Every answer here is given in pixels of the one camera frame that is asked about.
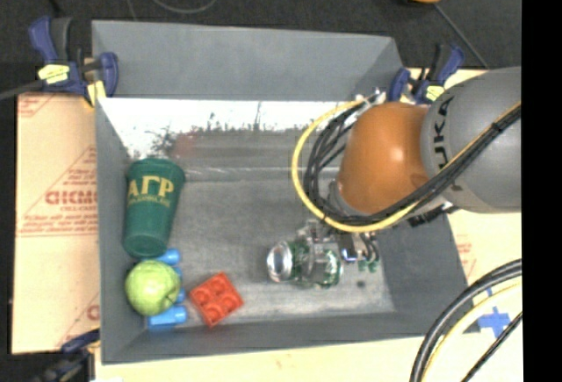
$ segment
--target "red lego brick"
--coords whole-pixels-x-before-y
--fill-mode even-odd
[[[244,304],[224,272],[215,274],[191,290],[190,299],[209,328],[214,327]]]

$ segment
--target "cardboard sheet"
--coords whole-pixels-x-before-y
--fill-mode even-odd
[[[57,350],[99,322],[94,111],[18,99],[12,352]]]

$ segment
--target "green plastic cup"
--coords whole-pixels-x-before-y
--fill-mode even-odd
[[[126,174],[123,246],[135,258],[161,256],[168,249],[184,171],[168,159],[141,159]]]

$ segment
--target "green apple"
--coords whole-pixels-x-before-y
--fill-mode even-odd
[[[139,314],[152,316],[172,307],[182,281],[174,269],[157,260],[137,263],[126,276],[125,293]]]

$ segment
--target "yellow cable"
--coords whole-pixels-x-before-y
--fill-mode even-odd
[[[492,306],[496,306],[499,301],[517,294],[522,289],[522,281],[512,284],[502,290],[492,294],[491,296],[480,301],[476,306],[469,310],[451,329],[443,336],[443,339],[437,344],[434,351],[429,356],[428,364],[421,376],[421,382],[428,380],[429,372],[435,361],[439,358],[443,351],[450,346],[452,339],[458,335],[463,334],[471,324],[473,324],[480,316],[482,316]]]
[[[345,111],[348,109],[351,109],[352,107],[355,107],[356,105],[360,105],[361,103],[364,102],[364,99],[360,99],[357,101],[350,101],[348,103],[345,103],[343,105],[338,105],[336,106],[334,109],[324,113],[323,115],[321,115],[319,118],[317,118],[315,121],[312,122],[312,124],[305,130],[304,133],[302,133],[302,135],[299,138],[299,141],[297,141],[297,145],[295,146],[295,149],[292,153],[292,164],[291,164],[291,178],[292,178],[292,184],[294,185],[295,191],[297,192],[297,194],[299,195],[300,200],[303,202],[303,204],[308,208],[308,210],[310,212],[312,212],[317,218],[319,218],[320,220],[324,221],[325,223],[329,224],[331,227],[335,227],[336,229],[339,229],[343,232],[351,232],[351,233],[356,233],[356,234],[361,234],[361,233],[367,233],[367,232],[374,232],[374,231],[378,231],[380,229],[384,229],[385,227],[390,227],[391,225],[395,224],[397,221],[403,219],[406,215],[408,215],[410,212],[412,212],[417,206],[418,204],[420,204],[424,198],[420,198],[415,200],[411,205],[408,205],[406,207],[404,207],[402,210],[399,210],[398,212],[394,213],[393,215],[389,215],[387,218],[385,218],[384,220],[381,221],[377,221],[376,223],[372,223],[372,224],[368,224],[368,225],[363,225],[363,226],[351,226],[351,225],[347,225],[344,223],[341,223],[339,221],[336,221],[330,217],[328,217],[322,210],[320,210],[318,207],[316,207],[316,205],[314,205],[314,203],[308,198],[308,196],[306,195],[302,184],[300,182],[299,179],[299,157],[300,157],[300,153],[302,152],[302,148],[305,146],[306,140],[308,139],[308,137],[310,136],[310,134],[321,124],[323,123],[325,120],[327,120],[328,118],[330,118],[332,115],[341,112],[341,111]],[[518,108],[521,105],[521,101],[515,103],[512,107],[510,107],[507,111],[505,111],[504,113],[502,113],[502,115],[500,115],[495,121],[494,123],[500,121],[501,119],[503,119],[504,117],[506,117],[507,115],[509,115],[514,109]],[[458,160],[463,153],[476,141],[478,140],[482,135],[484,135],[485,133],[487,133],[493,126],[490,125],[488,126],[486,129],[484,129],[476,138],[474,138],[474,140],[472,140],[470,143],[468,143],[459,153],[457,153],[446,165],[444,165],[441,168],[441,171],[443,171],[445,168],[448,168],[449,166],[451,166],[452,163],[454,163],[456,160]]]

